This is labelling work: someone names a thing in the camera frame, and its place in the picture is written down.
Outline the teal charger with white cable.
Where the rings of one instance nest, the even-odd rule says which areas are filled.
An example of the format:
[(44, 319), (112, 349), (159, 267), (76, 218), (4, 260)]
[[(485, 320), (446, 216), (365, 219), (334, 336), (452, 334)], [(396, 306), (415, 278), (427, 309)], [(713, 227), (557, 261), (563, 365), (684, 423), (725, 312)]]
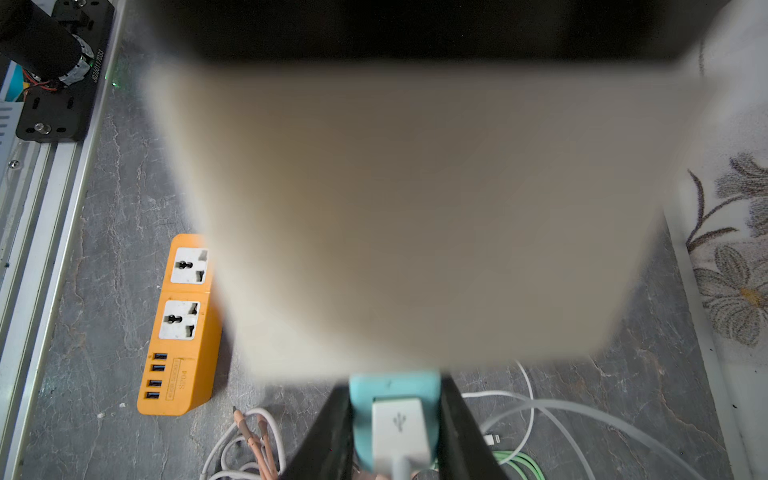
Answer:
[[(438, 371), (422, 371), (350, 378), (354, 448), (364, 470), (388, 479), (412, 479), (424, 470), (438, 472), (439, 400), (443, 376)], [(530, 414), (542, 413), (549, 418), (570, 444), (587, 478), (594, 478), (595, 472), (584, 451), (554, 414), (566, 411), (623, 432), (693, 479), (701, 476), (656, 439), (603, 411), (565, 400), (532, 398), (513, 392), (504, 395), (514, 400), (514, 406), (483, 423), (476, 423), (505, 474), (507, 469), (513, 469), (523, 479), (529, 476), (541, 479), (544, 476), (538, 464), (520, 448), (500, 455), (492, 451), (484, 437), (492, 426), (518, 412), (527, 411)]]

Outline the aluminium front rail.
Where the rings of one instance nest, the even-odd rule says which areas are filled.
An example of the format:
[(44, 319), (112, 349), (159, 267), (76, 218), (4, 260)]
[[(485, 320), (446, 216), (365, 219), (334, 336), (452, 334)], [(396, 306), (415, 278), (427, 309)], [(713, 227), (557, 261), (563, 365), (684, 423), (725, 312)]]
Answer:
[(114, 2), (88, 133), (78, 143), (32, 147), (30, 184), (1, 284), (1, 476), (21, 475), (33, 408), (44, 375), (53, 316), (69, 260), (123, 33), (127, 2)]

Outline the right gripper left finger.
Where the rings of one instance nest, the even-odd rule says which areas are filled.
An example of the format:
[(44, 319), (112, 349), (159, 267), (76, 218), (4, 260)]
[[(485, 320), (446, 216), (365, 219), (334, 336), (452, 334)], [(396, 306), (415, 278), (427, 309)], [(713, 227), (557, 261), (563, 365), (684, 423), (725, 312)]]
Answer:
[(347, 384), (330, 392), (302, 445), (280, 474), (285, 480), (350, 480), (354, 459), (353, 407)]

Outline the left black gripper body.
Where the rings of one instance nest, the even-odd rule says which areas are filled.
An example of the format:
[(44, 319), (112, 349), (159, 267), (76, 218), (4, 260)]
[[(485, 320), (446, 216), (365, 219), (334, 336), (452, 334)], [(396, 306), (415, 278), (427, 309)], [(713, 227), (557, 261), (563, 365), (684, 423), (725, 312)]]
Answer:
[(165, 54), (205, 64), (664, 64), (720, 1), (142, 1)]

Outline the orange power strip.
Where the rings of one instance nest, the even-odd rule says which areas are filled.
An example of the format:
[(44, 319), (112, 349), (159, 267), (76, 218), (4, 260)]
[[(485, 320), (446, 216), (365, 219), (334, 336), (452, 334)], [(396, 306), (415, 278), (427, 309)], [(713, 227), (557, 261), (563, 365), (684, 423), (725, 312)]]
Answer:
[(174, 237), (139, 388), (140, 414), (182, 416), (211, 399), (222, 338), (213, 284), (203, 237)]

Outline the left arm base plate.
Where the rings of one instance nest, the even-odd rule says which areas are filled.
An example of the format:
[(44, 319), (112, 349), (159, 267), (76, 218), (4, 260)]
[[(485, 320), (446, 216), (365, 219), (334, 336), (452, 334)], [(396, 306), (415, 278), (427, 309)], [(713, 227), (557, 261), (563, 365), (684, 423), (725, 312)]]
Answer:
[(106, 74), (114, 16), (108, 1), (57, 1), (51, 13), (32, 1), (1, 3), (1, 54), (27, 82), (19, 94), (19, 139), (84, 139)]

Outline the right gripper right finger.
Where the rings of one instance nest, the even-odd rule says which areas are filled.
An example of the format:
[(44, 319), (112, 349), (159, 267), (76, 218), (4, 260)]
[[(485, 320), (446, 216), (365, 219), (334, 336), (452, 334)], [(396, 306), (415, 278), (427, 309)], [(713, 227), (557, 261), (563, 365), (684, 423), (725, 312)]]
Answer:
[(507, 480), (451, 376), (441, 378), (437, 461), (442, 480)]

